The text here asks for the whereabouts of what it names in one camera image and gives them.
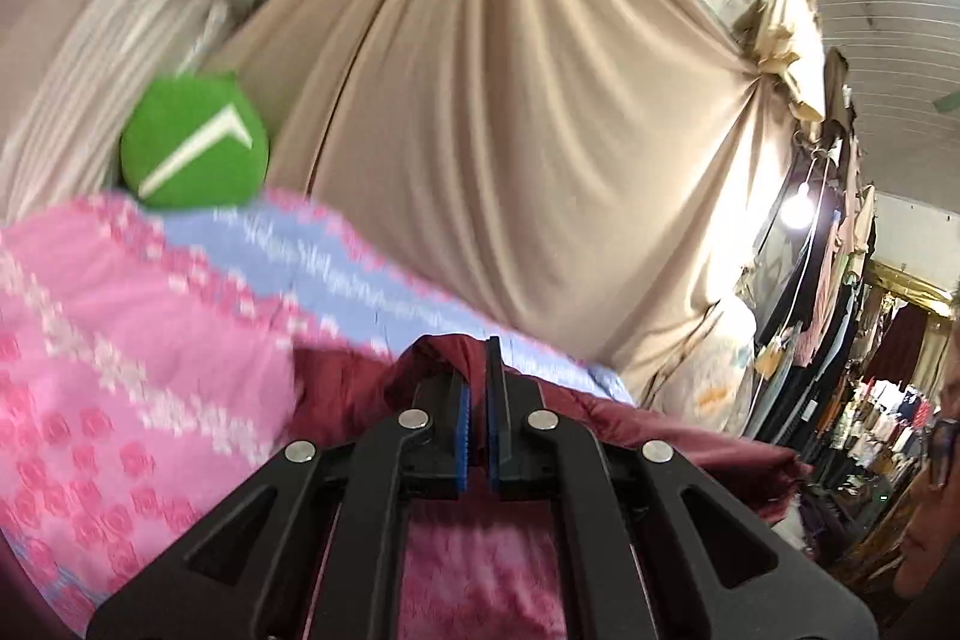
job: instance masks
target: silver rivet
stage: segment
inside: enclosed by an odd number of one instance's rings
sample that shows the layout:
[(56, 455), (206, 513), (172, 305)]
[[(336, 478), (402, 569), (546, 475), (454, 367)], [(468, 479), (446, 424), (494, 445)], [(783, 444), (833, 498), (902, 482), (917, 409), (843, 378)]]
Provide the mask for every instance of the silver rivet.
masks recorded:
[(673, 458), (673, 447), (662, 439), (652, 439), (643, 443), (643, 458), (655, 464), (665, 464)]
[(291, 442), (284, 448), (283, 455), (286, 456), (287, 461), (302, 464), (304, 461), (310, 461), (311, 458), (317, 455), (317, 448), (312, 442), (307, 442), (305, 439), (298, 439), (296, 442)]
[(550, 429), (557, 428), (560, 418), (557, 417), (557, 413), (551, 413), (550, 410), (534, 410), (527, 415), (527, 423), (538, 431), (549, 432)]
[(400, 426), (404, 429), (422, 429), (428, 423), (430, 423), (430, 416), (424, 413), (423, 410), (403, 410), (403, 413), (400, 413), (400, 418), (397, 418), (400, 421)]

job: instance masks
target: beige tarp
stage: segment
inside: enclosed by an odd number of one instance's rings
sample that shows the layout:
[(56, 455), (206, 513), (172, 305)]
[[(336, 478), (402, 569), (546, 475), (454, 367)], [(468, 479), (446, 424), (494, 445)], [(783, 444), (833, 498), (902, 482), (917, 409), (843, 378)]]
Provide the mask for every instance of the beige tarp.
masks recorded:
[(270, 0), (208, 65), (269, 182), (403, 266), (625, 375), (733, 289), (793, 121), (698, 0)]

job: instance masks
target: light bulb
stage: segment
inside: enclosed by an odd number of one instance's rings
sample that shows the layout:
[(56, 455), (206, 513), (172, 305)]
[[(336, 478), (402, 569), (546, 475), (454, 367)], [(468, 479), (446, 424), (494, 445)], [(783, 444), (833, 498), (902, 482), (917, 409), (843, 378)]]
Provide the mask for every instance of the light bulb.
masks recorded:
[(816, 207), (810, 200), (810, 186), (800, 183), (795, 196), (790, 196), (781, 205), (781, 220), (787, 228), (802, 229), (810, 225)]

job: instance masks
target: green pillow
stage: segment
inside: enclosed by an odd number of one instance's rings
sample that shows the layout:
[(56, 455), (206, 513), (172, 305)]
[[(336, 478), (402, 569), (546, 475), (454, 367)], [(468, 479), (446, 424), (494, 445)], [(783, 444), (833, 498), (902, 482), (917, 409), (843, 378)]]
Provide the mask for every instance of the green pillow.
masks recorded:
[(120, 170), (151, 207), (242, 204), (263, 185), (269, 143), (233, 76), (160, 77), (120, 138)]

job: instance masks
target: blue patterned fabric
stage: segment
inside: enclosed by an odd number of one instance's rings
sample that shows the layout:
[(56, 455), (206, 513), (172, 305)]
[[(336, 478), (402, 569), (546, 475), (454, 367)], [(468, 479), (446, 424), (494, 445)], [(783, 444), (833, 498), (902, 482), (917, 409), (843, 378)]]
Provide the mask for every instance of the blue patterned fabric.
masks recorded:
[(155, 216), (168, 244), (203, 248), (213, 266), (242, 277), (257, 296), (296, 297), (351, 345), (397, 357), (426, 333), (499, 335), (504, 362), (518, 371), (632, 404), (616, 373), (579, 365), (407, 274), (333, 210), (272, 193), (240, 208)]

